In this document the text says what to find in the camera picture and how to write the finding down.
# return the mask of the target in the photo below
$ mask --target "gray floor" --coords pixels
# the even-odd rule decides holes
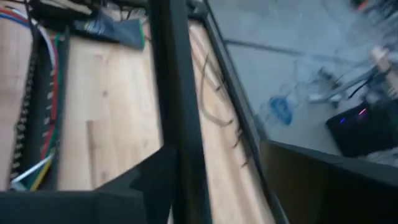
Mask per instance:
[[[320,68],[337,75],[353,68],[381,42],[380,32],[347,0],[210,0],[210,6],[221,35],[229,40],[227,50],[251,109],[262,118],[268,138],[340,155],[325,122],[356,106],[358,98],[334,109],[329,104],[310,104],[307,96],[325,91],[315,82]],[[342,80],[358,76],[369,66]],[[287,96],[293,111],[290,125],[271,114],[269,99],[274,96]]]

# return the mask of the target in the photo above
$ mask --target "black metal bar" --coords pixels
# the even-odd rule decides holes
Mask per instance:
[[[174,222],[209,223],[211,212],[184,0],[149,1],[165,145],[177,148]]]

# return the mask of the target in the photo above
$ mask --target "yellow wire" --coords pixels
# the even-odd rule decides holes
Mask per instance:
[[[54,158],[54,151],[55,151],[54,148],[52,148],[51,151],[50,151],[50,154],[49,154],[49,155],[52,155],[52,157],[45,163],[43,169],[40,171],[40,173],[38,174],[37,178],[35,179],[35,182],[30,187],[30,191],[37,190],[39,185],[42,183],[44,175],[47,173],[47,171],[49,170],[49,168],[51,166],[52,159]]]

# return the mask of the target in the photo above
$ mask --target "blue wire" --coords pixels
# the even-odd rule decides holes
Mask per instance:
[[[19,19],[12,17],[12,16],[8,16],[5,14],[0,13],[0,18],[5,18],[5,19],[9,19],[11,21],[14,21],[16,23],[19,23],[20,25],[26,26],[27,28],[29,28],[28,23],[24,22],[24,21],[20,21]]]

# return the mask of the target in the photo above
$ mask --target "blue object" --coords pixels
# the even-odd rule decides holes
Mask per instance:
[[[286,96],[275,96],[269,99],[271,113],[284,125],[289,126],[293,120],[293,112],[290,109]]]
[[[8,16],[8,15],[1,14],[1,13],[0,13],[0,18],[9,19],[9,20],[11,20],[11,21],[14,21],[14,22],[16,22],[16,23],[19,23],[19,24],[21,24],[21,25],[26,26],[26,27],[29,28],[29,25],[28,25],[26,22],[20,21],[19,19],[15,18],[15,17]]]

